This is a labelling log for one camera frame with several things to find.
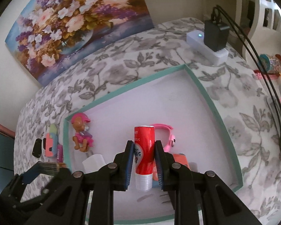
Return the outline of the black plugged charger adapter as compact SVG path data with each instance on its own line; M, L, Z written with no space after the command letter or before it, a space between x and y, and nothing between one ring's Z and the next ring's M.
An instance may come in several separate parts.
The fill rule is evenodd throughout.
M230 27L225 23L206 20L204 28L204 44L214 52L226 47Z

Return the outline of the white lattice chair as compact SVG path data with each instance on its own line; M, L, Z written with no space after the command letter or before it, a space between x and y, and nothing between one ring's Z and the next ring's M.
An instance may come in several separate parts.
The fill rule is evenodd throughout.
M250 0L254 3L253 22L248 33L258 54L281 55L281 9L274 0ZM235 20L240 22L242 0L237 0Z

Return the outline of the teal rimmed white tray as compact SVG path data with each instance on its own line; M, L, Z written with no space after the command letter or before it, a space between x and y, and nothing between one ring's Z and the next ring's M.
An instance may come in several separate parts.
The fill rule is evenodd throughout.
M163 123L173 127L170 153L184 154L198 172L213 170L234 192L243 186L240 163L217 108L187 66L176 66L122 86L80 108L90 119L94 154L111 163L133 140L134 127ZM72 172L85 171L87 153L74 150L71 114L63 121L64 160ZM150 191L135 187L134 164L126 192L114 193L115 224L150 224L173 219L172 204L162 204L158 181Z

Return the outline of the black wall plug adapter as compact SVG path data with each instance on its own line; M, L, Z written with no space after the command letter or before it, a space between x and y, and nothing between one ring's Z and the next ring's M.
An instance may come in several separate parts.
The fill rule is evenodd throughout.
M162 204L171 204L170 194L168 192L164 192L159 196Z

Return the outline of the pink pup dog figurine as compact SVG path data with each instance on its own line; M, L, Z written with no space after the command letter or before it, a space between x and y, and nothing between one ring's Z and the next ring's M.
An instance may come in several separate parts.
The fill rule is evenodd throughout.
M76 113L71 119L71 125L75 130L72 140L75 144L74 149L80 152L87 152L93 146L93 136L88 132L90 118L84 113Z

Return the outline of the blue orange carrot knife toy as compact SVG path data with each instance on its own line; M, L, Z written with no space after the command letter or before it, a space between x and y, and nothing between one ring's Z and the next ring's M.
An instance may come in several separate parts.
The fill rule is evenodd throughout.
M173 157L175 162L180 163L182 165L185 165L188 169L190 169L188 160L184 154L176 154L173 153ZM158 181L158 173L157 173L157 168L156 168L156 163L154 163L153 166L153 180Z

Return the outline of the white plug adapter frame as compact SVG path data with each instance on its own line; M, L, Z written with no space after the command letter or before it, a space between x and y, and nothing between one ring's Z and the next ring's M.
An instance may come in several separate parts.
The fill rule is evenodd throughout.
M106 165L106 162L101 154L93 154L83 162L85 174L98 171L100 168Z

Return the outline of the pink blue carrot knife toy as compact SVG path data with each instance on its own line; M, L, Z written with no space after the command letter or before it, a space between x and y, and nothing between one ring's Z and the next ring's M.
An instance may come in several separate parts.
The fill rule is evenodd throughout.
M46 134L46 146L44 149L45 156L48 158L53 158L57 155L58 146L58 135L57 127L51 124L49 127L49 132Z

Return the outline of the colourful clutter pile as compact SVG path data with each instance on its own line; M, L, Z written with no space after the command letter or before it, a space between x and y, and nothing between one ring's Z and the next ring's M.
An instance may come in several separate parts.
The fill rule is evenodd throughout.
M281 55L276 54L275 56L271 56L268 54L261 54L259 58L265 68L265 72L263 70L253 70L255 76L261 80L262 74L266 77L265 74L267 73L271 80L281 81Z

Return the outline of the gold patterned lighter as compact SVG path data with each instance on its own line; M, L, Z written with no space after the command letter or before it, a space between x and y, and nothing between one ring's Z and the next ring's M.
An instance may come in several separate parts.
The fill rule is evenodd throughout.
M65 163L37 162L26 172L22 173L22 182L30 184L40 174L55 176L61 168L67 168Z

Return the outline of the white power strip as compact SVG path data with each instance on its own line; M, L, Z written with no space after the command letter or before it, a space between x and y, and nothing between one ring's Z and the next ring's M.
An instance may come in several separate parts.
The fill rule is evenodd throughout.
M218 66L228 59L228 50L221 49L219 51L213 51L204 43L204 32L199 30L194 30L186 34L186 42L195 51L203 55L213 66Z

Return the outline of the grey floral tablecloth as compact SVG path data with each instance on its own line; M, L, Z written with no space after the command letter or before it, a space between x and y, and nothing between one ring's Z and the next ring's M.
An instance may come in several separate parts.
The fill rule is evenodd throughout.
M187 65L222 116L235 147L244 186L238 196L262 224L281 221L279 137L266 103L268 92L251 67L231 47L222 64L207 61L186 43L186 34L201 29L195 18L157 25L111 43L56 77L21 110L16 126L14 172L29 169L34 141L51 124L62 126L70 113L100 97L167 68Z

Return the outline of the floral oil painting canvas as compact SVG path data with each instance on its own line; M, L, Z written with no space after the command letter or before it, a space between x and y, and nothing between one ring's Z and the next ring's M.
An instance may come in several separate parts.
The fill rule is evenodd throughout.
M5 43L46 86L93 52L152 27L145 0L31 0Z

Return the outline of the red glue bottle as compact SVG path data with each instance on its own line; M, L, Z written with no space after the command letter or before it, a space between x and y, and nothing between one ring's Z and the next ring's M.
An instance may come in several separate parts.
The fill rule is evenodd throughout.
M152 125L134 128L135 186L149 191L153 182L155 131Z

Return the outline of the pink kids smartwatch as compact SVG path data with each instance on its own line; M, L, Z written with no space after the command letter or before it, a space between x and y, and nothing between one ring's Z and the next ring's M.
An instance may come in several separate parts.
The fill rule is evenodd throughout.
M162 141L163 150L170 152L176 143L176 137L172 133L173 127L163 123L154 123L152 126L154 127L156 139Z

